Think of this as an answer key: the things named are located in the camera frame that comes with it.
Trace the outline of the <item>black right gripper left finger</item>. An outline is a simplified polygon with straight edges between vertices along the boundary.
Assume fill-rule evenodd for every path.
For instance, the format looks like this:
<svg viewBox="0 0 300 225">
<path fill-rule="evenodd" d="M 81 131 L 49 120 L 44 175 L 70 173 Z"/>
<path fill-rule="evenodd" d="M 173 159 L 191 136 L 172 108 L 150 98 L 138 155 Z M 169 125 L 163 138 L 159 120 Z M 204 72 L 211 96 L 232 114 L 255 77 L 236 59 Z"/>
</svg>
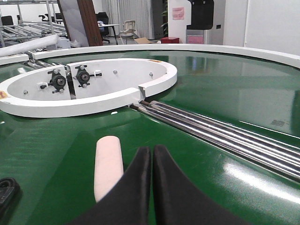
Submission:
<svg viewBox="0 0 300 225">
<path fill-rule="evenodd" d="M 146 225 L 150 200 L 151 151 L 138 148 L 117 184 L 70 225 Z"/>
</svg>

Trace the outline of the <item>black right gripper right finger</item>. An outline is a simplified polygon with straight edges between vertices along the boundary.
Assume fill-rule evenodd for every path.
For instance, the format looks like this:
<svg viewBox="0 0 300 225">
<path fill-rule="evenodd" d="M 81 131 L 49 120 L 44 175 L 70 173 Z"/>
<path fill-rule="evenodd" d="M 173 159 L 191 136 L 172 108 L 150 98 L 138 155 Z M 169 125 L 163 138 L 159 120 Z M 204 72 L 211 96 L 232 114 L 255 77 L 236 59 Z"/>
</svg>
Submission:
<svg viewBox="0 0 300 225">
<path fill-rule="evenodd" d="M 199 190 L 163 145 L 154 147 L 153 193 L 158 225 L 246 225 Z"/>
</svg>

